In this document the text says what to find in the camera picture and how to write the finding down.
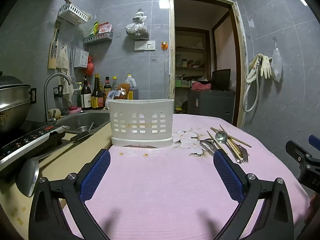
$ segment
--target dark bottle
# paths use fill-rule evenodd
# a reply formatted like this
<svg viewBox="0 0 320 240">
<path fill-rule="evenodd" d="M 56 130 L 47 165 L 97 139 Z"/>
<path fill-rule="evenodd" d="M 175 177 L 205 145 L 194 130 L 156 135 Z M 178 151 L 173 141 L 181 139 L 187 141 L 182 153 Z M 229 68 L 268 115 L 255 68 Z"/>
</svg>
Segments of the dark bottle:
<svg viewBox="0 0 320 240">
<path fill-rule="evenodd" d="M 109 84 L 109 77 L 106 77 L 106 84 L 103 87 L 103 105 L 106 104 L 107 95 L 111 91 L 111 86 Z"/>
<path fill-rule="evenodd" d="M 83 88 L 81 90 L 81 107 L 82 110 L 91 109 L 91 89 L 88 86 L 87 76 L 84 76 Z"/>
<path fill-rule="evenodd" d="M 91 94 L 91 106 L 94 110 L 103 109 L 103 92 L 99 86 L 99 74 L 94 74 L 94 88 Z"/>
</svg>

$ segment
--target gray tile wall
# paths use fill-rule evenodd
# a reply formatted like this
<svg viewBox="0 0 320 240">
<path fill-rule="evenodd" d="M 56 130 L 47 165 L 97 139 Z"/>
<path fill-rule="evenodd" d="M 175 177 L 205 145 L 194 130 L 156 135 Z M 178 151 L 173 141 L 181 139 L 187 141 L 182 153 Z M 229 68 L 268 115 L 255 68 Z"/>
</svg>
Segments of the gray tile wall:
<svg viewBox="0 0 320 240">
<path fill-rule="evenodd" d="M 156 41 L 155 51 L 134 51 L 135 40 L 126 34 L 124 27 L 132 22 L 139 8 L 147 16 L 145 24 L 149 30 L 149 40 Z M 131 73 L 137 82 L 139 99 L 167 98 L 169 50 L 165 56 L 160 43 L 169 42 L 169 10 L 161 9 L 159 0 L 100 0 L 96 17 L 99 22 L 113 23 L 114 34 L 111 43 L 90 46 L 95 73 L 99 73 L 102 79 L 105 76 L 117 76 L 118 83 Z"/>
<path fill-rule="evenodd" d="M 285 152 L 287 141 L 296 141 L 320 158 L 308 144 L 310 134 L 320 136 L 320 25 L 300 0 L 242 1 L 242 20 L 250 26 L 247 41 L 250 33 L 253 43 L 249 61 L 257 53 L 272 57 L 274 39 L 283 61 L 280 83 L 261 79 L 258 106 L 247 114 L 244 130 L 298 176 L 299 166 Z"/>
<path fill-rule="evenodd" d="M 92 15 L 88 23 L 75 26 L 62 18 L 59 33 L 59 49 L 65 42 L 71 47 L 83 49 L 82 39 L 89 35 L 99 0 L 71 0 L 79 8 Z M 37 88 L 37 103 L 31 105 L 27 119 L 44 121 L 43 86 L 47 77 L 55 72 L 48 70 L 48 51 L 54 33 L 54 23 L 64 0 L 18 0 L 0 28 L 0 70 L 4 75 L 13 75 L 25 84 Z M 82 80 L 80 71 L 72 76 Z M 48 86 L 49 108 L 61 107 L 62 100 L 53 99 L 53 87 L 57 79 Z"/>
</svg>

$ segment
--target cooking pot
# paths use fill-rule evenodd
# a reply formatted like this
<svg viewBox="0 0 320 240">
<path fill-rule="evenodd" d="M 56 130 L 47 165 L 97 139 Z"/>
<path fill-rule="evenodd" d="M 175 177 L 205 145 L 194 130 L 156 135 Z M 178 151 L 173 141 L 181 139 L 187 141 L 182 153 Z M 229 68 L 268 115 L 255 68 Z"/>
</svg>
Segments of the cooking pot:
<svg viewBox="0 0 320 240">
<path fill-rule="evenodd" d="M 19 128 L 27 118 L 30 104 L 36 103 L 36 89 L 0 71 L 0 134 Z"/>
</svg>

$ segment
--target orange food package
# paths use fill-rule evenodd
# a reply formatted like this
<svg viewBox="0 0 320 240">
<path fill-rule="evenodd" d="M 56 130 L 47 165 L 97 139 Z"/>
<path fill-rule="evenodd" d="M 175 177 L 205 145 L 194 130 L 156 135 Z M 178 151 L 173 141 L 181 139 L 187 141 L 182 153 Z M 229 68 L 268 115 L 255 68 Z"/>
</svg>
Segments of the orange food package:
<svg viewBox="0 0 320 240">
<path fill-rule="evenodd" d="M 117 91 L 113 99 L 126 99 L 130 89 L 130 84 L 121 83 L 117 86 Z"/>
</svg>

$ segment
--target red button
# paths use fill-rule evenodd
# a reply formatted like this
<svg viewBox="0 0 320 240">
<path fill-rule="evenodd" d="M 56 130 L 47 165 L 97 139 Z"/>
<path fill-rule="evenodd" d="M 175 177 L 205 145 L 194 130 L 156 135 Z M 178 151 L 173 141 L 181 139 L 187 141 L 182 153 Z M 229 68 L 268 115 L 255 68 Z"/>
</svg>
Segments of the red button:
<svg viewBox="0 0 320 240">
<path fill-rule="evenodd" d="M 44 129 L 45 129 L 45 130 L 50 130 L 50 129 L 53 128 L 53 127 L 54 127 L 53 125 L 50 125 L 50 126 L 44 128 Z"/>
</svg>

